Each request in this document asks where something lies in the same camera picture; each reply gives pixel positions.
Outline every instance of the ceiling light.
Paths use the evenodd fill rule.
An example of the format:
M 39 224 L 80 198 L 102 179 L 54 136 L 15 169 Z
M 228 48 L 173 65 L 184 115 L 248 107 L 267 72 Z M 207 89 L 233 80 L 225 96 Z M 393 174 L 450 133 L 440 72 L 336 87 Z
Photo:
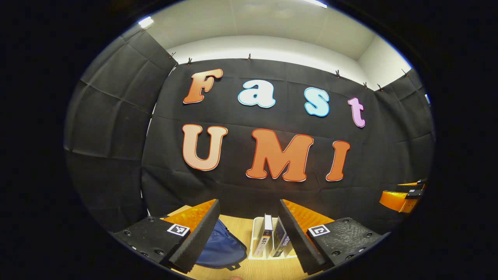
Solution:
M 138 24 L 140 24 L 140 26 L 142 26 L 142 28 L 146 28 L 147 26 L 151 25 L 154 21 L 152 20 L 152 18 L 150 18 L 150 16 L 142 19 L 141 21 L 138 22 Z
M 323 4 L 322 2 L 318 2 L 316 0 L 303 0 L 303 1 L 306 1 L 306 2 L 309 2 L 309 3 L 312 3 L 312 4 L 315 4 L 317 6 L 320 6 L 322 8 L 327 8 L 327 5 Z

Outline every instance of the light blue letter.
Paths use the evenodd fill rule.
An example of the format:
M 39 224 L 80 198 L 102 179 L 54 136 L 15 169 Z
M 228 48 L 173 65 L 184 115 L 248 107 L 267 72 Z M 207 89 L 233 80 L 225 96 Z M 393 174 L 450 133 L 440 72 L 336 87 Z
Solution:
M 273 99 L 273 85 L 264 80 L 251 80 L 242 85 L 245 90 L 239 93 L 239 102 L 243 105 L 253 106 L 258 105 L 262 108 L 270 108 L 275 105 L 276 100 Z
M 324 117 L 329 113 L 329 95 L 324 90 L 307 88 L 304 90 L 304 98 L 309 102 L 304 104 L 304 109 L 310 115 Z

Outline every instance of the white wall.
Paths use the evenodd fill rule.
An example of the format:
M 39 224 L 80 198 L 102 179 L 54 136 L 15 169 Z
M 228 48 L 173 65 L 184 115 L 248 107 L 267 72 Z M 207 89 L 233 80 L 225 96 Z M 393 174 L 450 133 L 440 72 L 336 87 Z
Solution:
M 378 89 L 377 84 L 383 87 L 403 76 L 402 69 L 405 72 L 411 69 L 404 57 L 378 35 L 375 36 L 358 62 L 372 82 L 372 84 L 367 85 L 369 88 L 376 87 L 376 89 Z
M 373 83 L 365 74 L 360 64 L 345 55 L 330 49 L 303 41 L 257 35 L 223 36 L 179 45 L 167 49 L 176 52 L 174 58 L 178 63 L 222 58 L 247 58 L 251 54 L 254 59 L 267 59 L 290 62 L 309 66 L 353 80 L 357 83 L 373 87 Z

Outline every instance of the white ceiling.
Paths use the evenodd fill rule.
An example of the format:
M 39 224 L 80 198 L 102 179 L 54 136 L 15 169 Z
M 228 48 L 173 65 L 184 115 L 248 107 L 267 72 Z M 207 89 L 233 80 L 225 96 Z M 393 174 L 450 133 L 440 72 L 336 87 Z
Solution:
M 303 0 L 185 0 L 151 16 L 147 32 L 165 49 L 232 35 L 284 37 L 358 60 L 375 33 L 330 7 Z

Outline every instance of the black fabric backdrop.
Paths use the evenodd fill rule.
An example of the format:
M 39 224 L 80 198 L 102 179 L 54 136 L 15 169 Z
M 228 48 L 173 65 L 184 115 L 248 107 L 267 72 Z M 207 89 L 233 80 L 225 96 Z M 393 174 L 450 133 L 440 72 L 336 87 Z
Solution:
M 145 134 L 176 61 L 139 25 L 88 66 L 68 105 L 64 149 L 74 187 L 106 229 L 147 216 L 140 196 Z
M 204 100 L 183 104 L 192 74 L 221 68 Z M 414 70 L 380 90 L 337 78 L 334 74 L 292 63 L 245 59 L 220 59 L 179 65 L 166 79 L 149 126 L 142 158 L 143 197 L 151 215 L 164 215 L 187 204 L 220 200 L 221 213 L 254 218 L 277 215 L 278 199 L 288 199 L 333 219 L 349 216 L 372 230 L 390 231 L 406 214 L 381 204 L 383 190 L 395 190 L 428 176 L 434 146 L 430 107 L 425 89 Z M 274 86 L 276 104 L 268 109 L 244 106 L 237 96 L 242 84 L 262 79 Z M 304 90 L 327 91 L 330 111 L 323 118 L 309 115 Z M 363 105 L 364 128 L 353 122 L 348 100 L 357 97 Z M 211 171 L 191 168 L 183 159 L 184 124 L 203 127 L 197 155 L 209 152 L 209 126 L 223 126 L 221 158 Z M 313 137 L 303 182 L 281 178 L 246 177 L 251 168 L 254 129 L 274 130 L 282 149 L 296 134 Z M 344 165 L 344 178 L 325 180 L 334 158 L 332 143 L 347 141 L 351 148 Z

